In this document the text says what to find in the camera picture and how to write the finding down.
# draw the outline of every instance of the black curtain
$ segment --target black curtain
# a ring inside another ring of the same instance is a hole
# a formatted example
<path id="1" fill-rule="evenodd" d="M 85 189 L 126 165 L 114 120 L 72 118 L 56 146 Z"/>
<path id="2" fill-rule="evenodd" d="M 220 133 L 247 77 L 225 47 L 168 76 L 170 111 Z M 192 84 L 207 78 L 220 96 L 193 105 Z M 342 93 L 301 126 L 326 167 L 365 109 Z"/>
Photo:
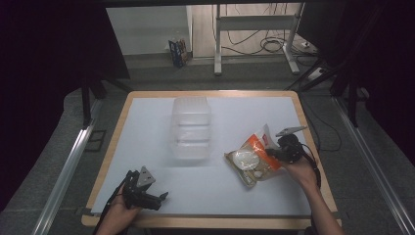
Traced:
<path id="1" fill-rule="evenodd" d="M 105 8 L 49 1 L 0 4 L 3 210 L 57 126 L 66 95 L 80 87 L 81 78 L 129 75 Z"/>
<path id="2" fill-rule="evenodd" d="M 359 85 L 370 94 L 367 109 L 415 165 L 414 13 L 414 1 L 389 1 L 357 58 L 356 71 Z"/>

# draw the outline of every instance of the white board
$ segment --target white board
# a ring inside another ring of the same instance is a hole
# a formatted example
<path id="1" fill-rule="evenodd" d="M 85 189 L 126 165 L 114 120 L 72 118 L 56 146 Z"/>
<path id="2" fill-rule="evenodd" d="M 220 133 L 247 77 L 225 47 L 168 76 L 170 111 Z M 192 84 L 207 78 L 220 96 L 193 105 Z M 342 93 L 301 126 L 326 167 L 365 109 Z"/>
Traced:
<path id="1" fill-rule="evenodd" d="M 272 178 L 246 187 L 224 160 L 268 124 L 275 133 L 300 126 L 290 97 L 208 97 L 211 107 L 211 154 L 198 164 L 178 162 L 168 139 L 174 98 L 135 98 L 115 155 L 92 209 L 100 213 L 129 170 L 145 165 L 157 180 L 147 191 L 168 192 L 159 211 L 144 213 L 206 215 L 310 215 L 301 188 L 283 168 Z M 296 133 L 305 143 L 302 131 Z"/>

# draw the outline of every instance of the plastic container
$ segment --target plastic container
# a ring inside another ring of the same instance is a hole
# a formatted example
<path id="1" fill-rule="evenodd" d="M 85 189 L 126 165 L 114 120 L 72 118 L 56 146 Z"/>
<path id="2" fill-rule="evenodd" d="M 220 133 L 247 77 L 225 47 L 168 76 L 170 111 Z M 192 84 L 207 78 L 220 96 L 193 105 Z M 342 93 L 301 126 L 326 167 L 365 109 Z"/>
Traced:
<path id="1" fill-rule="evenodd" d="M 180 160 L 210 155 L 210 106 L 206 97 L 179 97 L 171 113 L 170 146 Z"/>

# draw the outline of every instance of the human hand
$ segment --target human hand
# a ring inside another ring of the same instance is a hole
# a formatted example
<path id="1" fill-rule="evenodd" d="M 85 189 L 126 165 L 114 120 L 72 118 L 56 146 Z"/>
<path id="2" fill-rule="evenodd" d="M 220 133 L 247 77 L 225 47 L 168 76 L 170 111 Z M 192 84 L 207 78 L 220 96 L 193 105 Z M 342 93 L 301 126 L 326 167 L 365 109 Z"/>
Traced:
<path id="1" fill-rule="evenodd" d="M 281 162 L 281 165 L 289 172 L 294 180 L 304 189 L 312 189 L 317 185 L 317 177 L 311 164 L 305 157 L 301 157 L 297 162 L 288 164 Z"/>
<path id="2" fill-rule="evenodd" d="M 128 209 L 122 197 L 124 185 L 119 188 L 110 209 L 102 221 L 97 235 L 115 235 L 128 227 L 141 208 Z"/>

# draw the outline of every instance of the wooden table edge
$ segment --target wooden table edge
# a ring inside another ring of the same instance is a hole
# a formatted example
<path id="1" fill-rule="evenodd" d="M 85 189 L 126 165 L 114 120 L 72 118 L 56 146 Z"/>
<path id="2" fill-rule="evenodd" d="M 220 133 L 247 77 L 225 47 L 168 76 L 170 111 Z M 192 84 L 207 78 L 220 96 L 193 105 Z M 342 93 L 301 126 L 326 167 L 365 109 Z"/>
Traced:
<path id="1" fill-rule="evenodd" d="M 113 137 L 111 139 L 110 145 L 108 147 L 107 153 L 104 157 L 103 163 L 101 164 L 100 171 L 97 175 L 97 179 L 94 183 L 94 187 L 91 191 L 90 197 L 88 199 L 86 208 L 92 209 L 94 206 L 95 200 L 98 196 L 98 193 L 104 183 L 106 174 L 108 172 L 108 169 L 110 167 L 111 161 L 113 159 L 116 144 L 119 139 L 119 136 L 121 134 L 122 128 L 125 124 L 126 117 L 128 116 L 129 108 L 131 107 L 132 101 L 134 98 L 168 98 L 168 97 L 183 97 L 183 96 L 206 96 L 206 97 L 291 97 L 296 109 L 296 112 L 299 117 L 299 121 L 301 125 L 307 125 L 307 121 L 305 119 L 305 114 L 302 109 L 302 106 L 300 104 L 299 96 L 294 91 L 269 91 L 269 90 L 210 90 L 210 91 L 133 91 L 130 92 L 127 96 L 127 99 L 124 103 L 124 106 L 122 108 L 121 114 L 119 116 L 118 122 L 115 126 L 115 131 L 113 134 Z M 313 153 L 314 157 L 318 162 L 320 162 L 319 155 L 317 153 L 317 150 L 315 148 L 315 145 L 312 140 L 312 135 L 309 130 L 309 128 L 303 130 L 304 138 L 306 141 L 306 145 L 310 148 L 311 152 Z M 337 207 L 335 204 L 335 201 L 333 199 L 332 192 L 330 190 L 330 187 L 327 182 L 326 174 L 324 172 L 324 169 L 322 165 L 319 165 L 319 169 L 321 171 L 321 178 L 322 178 L 322 185 L 321 185 L 321 191 L 324 200 L 326 201 L 327 206 L 329 207 L 331 212 L 337 212 Z M 180 227 L 180 224 L 183 223 L 189 223 L 189 222 L 195 222 L 198 220 L 204 220 L 203 222 L 204 228 L 219 228 L 219 225 L 222 223 L 216 223 L 216 225 L 208 225 L 208 223 L 216 222 L 214 218 L 200 218 L 200 217 L 167 217 L 167 216 L 149 216 L 149 217 L 142 217 L 140 218 L 140 221 L 134 222 L 134 225 L 138 227 Z M 298 218 L 220 218 L 220 221 L 227 221 L 224 224 L 226 224 L 226 227 L 220 227 L 220 228 L 228 228 L 228 226 L 236 226 L 235 228 L 250 228 L 255 229 L 259 228 L 266 229 L 272 228 L 276 229 L 277 227 L 279 229 L 299 229 L 304 228 L 304 225 L 309 226 L 309 219 L 298 219 Z M 263 220 L 264 224 L 255 223 L 253 224 L 254 227 L 249 227 L 248 224 L 251 224 L 247 222 L 247 220 L 255 219 L 255 221 Z M 90 215 L 83 215 L 82 216 L 82 224 L 85 226 L 95 226 L 98 223 L 99 217 L 98 216 L 90 216 Z M 298 221 L 301 225 L 300 227 L 291 227 L 292 224 L 297 224 L 296 221 Z"/>

